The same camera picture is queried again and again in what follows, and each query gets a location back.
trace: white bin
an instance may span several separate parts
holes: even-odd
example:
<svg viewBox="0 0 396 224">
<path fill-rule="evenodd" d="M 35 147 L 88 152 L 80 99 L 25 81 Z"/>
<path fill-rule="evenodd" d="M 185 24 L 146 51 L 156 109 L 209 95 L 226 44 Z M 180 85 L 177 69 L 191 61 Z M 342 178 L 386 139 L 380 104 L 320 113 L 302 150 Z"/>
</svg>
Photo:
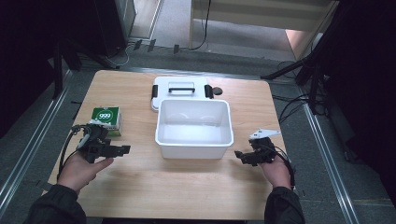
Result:
<svg viewBox="0 0 396 224">
<path fill-rule="evenodd" d="M 221 159 L 233 144 L 230 107 L 223 100 L 164 99 L 155 141 L 164 158 Z"/>
</svg>

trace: green box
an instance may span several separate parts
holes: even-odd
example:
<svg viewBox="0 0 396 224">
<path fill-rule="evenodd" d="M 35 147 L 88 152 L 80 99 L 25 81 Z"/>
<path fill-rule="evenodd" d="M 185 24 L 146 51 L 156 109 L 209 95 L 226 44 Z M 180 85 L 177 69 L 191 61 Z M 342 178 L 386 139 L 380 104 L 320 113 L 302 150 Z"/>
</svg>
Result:
<svg viewBox="0 0 396 224">
<path fill-rule="evenodd" d="M 94 108 L 90 123 L 103 125 L 108 136 L 121 136 L 121 112 L 117 106 Z"/>
</svg>

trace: hand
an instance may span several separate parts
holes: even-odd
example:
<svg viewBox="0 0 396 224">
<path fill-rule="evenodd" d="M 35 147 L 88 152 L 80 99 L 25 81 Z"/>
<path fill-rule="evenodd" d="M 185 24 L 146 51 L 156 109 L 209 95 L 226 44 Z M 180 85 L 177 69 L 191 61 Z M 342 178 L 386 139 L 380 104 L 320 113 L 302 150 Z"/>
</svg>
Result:
<svg viewBox="0 0 396 224">
<path fill-rule="evenodd" d="M 97 163 L 88 163 L 81 153 L 77 152 L 64 165 L 64 169 L 58 179 L 58 185 L 73 189 L 79 194 L 82 188 L 96 178 L 97 173 L 109 166 L 113 161 L 113 158 L 107 158 Z"/>
<path fill-rule="evenodd" d="M 260 167 L 264 172 L 264 176 L 273 185 L 273 188 L 286 187 L 291 189 L 288 167 L 286 167 L 285 162 L 279 156 L 275 156 L 271 163 L 261 163 Z"/>
</svg>

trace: black sleeve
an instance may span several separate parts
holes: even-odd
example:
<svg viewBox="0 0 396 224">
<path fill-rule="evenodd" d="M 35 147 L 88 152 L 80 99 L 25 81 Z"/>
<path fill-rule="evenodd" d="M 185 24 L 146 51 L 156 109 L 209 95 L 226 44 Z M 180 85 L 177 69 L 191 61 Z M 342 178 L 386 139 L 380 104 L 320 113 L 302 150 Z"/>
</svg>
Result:
<svg viewBox="0 0 396 224">
<path fill-rule="evenodd" d="M 25 224 L 86 223 L 85 212 L 77 202 L 78 195 L 70 188 L 54 185 L 30 207 Z"/>
<path fill-rule="evenodd" d="M 274 188 L 267 199 L 265 224 L 303 224 L 303 209 L 299 197 L 290 189 Z"/>
</svg>

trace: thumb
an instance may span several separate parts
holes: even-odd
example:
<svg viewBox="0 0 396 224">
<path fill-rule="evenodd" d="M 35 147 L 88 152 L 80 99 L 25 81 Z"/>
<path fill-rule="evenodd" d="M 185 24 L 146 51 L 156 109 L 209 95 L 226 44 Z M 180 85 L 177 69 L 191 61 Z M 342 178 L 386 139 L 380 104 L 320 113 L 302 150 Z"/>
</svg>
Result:
<svg viewBox="0 0 396 224">
<path fill-rule="evenodd" d="M 114 158 L 106 158 L 102 161 L 93 164 L 94 170 L 96 173 L 99 173 L 101 170 L 105 169 L 111 163 L 113 163 Z"/>
</svg>

